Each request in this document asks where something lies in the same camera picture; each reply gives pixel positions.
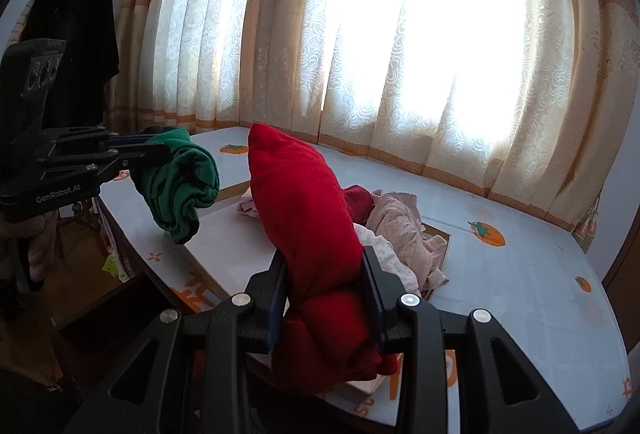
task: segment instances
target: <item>human hand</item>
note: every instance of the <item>human hand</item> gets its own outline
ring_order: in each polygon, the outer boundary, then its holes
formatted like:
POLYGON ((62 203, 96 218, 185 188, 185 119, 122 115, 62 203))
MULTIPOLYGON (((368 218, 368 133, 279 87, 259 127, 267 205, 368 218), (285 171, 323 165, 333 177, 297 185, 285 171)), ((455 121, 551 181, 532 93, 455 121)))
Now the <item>human hand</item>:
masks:
POLYGON ((0 215, 0 261, 7 254, 6 239, 31 237, 29 242, 29 273, 33 281, 42 280, 54 260, 58 211, 48 211, 21 223, 8 223, 0 215))

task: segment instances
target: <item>wooden floor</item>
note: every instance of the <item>wooden floor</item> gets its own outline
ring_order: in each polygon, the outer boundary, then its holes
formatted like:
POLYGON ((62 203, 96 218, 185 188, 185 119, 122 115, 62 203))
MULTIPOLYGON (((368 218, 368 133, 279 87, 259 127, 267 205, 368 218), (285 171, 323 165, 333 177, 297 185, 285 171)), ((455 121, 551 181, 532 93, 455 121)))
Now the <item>wooden floor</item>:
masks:
POLYGON ((75 222, 61 224, 64 258, 47 272, 44 287, 24 295, 29 308, 15 321, 0 322, 0 366, 24 374, 43 385, 61 375, 50 341, 60 323, 120 284, 102 271, 104 258, 96 235, 75 222))

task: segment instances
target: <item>patterned curtain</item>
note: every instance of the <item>patterned curtain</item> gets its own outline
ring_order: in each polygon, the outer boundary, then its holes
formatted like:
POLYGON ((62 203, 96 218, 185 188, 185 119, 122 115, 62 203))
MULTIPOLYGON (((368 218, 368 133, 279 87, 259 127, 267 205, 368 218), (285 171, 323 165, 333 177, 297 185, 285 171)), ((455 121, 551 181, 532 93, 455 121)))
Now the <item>patterned curtain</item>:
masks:
POLYGON ((128 25, 114 127, 260 121, 565 229, 639 76, 635 0, 152 0, 128 25))

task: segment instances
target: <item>pile of clothes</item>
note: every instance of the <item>pile of clothes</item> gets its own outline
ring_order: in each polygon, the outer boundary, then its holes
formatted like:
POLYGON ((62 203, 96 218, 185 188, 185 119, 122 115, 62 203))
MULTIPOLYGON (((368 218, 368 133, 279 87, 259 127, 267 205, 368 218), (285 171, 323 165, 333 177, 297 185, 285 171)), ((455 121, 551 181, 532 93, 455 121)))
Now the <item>pile of clothes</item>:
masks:
POLYGON ((287 260, 289 309, 272 355, 273 375, 318 393, 398 370, 370 338, 360 293, 364 245, 382 269, 420 295, 447 283, 447 242, 424 234, 413 194, 342 189, 311 145, 267 125, 249 134, 251 187, 238 211, 257 217, 287 260))

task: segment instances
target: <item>brown wooden door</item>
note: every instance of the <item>brown wooden door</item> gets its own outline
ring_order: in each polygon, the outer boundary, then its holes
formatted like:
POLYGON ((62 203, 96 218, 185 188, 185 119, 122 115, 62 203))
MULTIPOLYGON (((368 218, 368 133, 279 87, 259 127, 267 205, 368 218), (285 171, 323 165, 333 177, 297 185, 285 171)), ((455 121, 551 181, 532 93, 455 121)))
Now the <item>brown wooden door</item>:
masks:
POLYGON ((640 209, 602 284, 628 353, 640 341, 640 209))

